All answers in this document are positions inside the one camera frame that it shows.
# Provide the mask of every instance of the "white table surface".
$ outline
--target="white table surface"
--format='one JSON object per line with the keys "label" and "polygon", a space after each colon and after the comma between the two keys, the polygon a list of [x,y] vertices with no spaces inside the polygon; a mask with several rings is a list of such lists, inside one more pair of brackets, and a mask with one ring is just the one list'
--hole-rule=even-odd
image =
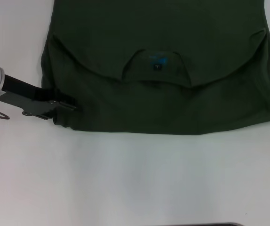
{"label": "white table surface", "polygon": [[[0,66],[40,85],[52,0],[0,0]],[[270,0],[266,2],[270,26]],[[0,103],[0,226],[270,226],[270,123],[204,136],[76,132]]]}

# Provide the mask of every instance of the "black object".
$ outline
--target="black object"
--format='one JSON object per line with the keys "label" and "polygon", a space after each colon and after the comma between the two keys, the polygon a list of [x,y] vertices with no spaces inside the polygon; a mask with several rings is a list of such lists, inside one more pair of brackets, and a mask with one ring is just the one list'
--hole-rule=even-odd
{"label": "black object", "polygon": [[242,226],[235,223],[224,223],[224,224],[203,224],[203,225],[179,225],[179,226]]}
{"label": "black object", "polygon": [[162,70],[162,65],[161,64],[154,64],[154,70],[155,71],[161,71]]}
{"label": "black object", "polygon": [[56,116],[56,108],[75,111],[76,100],[57,89],[43,89],[5,75],[0,101],[20,107],[25,116],[47,120]]}

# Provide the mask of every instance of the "dark green shirt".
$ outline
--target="dark green shirt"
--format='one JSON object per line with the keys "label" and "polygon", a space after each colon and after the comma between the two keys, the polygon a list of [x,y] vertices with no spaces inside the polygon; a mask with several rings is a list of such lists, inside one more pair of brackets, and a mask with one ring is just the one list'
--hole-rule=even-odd
{"label": "dark green shirt", "polygon": [[204,134],[270,121],[264,0],[55,0],[43,86],[57,125]]}

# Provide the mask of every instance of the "green t-shirt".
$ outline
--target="green t-shirt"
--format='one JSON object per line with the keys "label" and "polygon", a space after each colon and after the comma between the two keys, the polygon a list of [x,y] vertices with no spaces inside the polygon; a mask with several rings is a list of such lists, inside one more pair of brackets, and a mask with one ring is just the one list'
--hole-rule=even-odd
{"label": "green t-shirt", "polygon": [[55,124],[204,134],[270,121],[263,0],[55,0],[43,87],[77,99]]}

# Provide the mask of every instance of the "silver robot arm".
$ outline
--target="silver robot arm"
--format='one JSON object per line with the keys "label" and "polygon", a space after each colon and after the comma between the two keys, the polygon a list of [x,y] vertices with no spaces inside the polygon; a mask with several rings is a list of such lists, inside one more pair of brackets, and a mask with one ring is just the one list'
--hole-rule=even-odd
{"label": "silver robot arm", "polygon": [[[57,108],[77,110],[74,98],[56,88],[42,89],[4,74],[0,68],[0,101],[22,108],[25,116],[47,120],[56,117]],[[9,119],[0,112],[0,119]]]}

